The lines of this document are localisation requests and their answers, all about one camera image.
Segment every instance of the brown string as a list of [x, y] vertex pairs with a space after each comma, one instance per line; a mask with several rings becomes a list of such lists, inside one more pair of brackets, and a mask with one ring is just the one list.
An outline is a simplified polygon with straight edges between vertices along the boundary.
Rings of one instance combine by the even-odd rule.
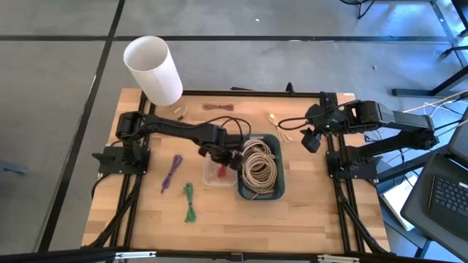
[[203, 109], [204, 110], [223, 109], [223, 110], [233, 111], [234, 104], [216, 105], [216, 104], [203, 103]]

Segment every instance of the laptop keyboard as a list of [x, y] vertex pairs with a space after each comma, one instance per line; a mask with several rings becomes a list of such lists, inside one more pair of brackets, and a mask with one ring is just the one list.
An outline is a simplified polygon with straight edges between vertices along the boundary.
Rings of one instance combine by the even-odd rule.
[[468, 218], [468, 189], [440, 176], [435, 177], [433, 201]]

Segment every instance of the red object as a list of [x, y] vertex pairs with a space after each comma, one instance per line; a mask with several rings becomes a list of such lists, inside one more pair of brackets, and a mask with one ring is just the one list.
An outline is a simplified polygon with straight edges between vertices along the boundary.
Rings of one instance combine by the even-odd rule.
[[218, 170], [218, 178], [226, 177], [226, 166], [221, 166]]

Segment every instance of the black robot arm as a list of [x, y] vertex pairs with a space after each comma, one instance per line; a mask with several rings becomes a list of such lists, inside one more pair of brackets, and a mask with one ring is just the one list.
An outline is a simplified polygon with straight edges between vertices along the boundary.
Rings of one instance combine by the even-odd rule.
[[[218, 119], [235, 121], [237, 124], [239, 121], [247, 123], [230, 116], [222, 116], [209, 122]], [[99, 172], [103, 173], [125, 173], [130, 168], [147, 167], [149, 149], [142, 148], [139, 140], [146, 135], [159, 133], [191, 140], [200, 146], [198, 153], [201, 156], [209, 153], [212, 161], [230, 166], [234, 170], [240, 169], [244, 136], [242, 133], [228, 134], [225, 128], [209, 122], [193, 125], [160, 118], [155, 114], [122, 113], [118, 120], [116, 136], [122, 141], [123, 147], [106, 147], [104, 153], [94, 153], [93, 156], [101, 162]]]
[[[345, 149], [340, 150], [338, 163], [343, 168], [350, 168], [365, 158], [401, 148], [428, 150], [439, 142], [434, 136], [434, 124], [429, 116], [392, 111], [373, 101], [353, 101], [329, 108], [314, 104], [304, 119], [306, 124], [314, 126], [314, 130], [307, 128], [301, 131], [304, 134], [301, 142], [311, 153], [317, 152], [324, 134], [364, 133], [381, 127], [401, 130], [394, 137], [372, 144], [361, 147], [345, 146]], [[288, 129], [282, 125], [286, 121], [289, 120], [279, 123], [280, 128]]]

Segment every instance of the paper tube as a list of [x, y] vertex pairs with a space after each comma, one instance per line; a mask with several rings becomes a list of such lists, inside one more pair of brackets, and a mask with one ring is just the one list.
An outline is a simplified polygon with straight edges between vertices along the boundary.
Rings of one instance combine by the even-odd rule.
[[129, 68], [148, 99], [168, 106], [182, 96], [182, 82], [166, 42], [159, 37], [140, 37], [124, 51]]

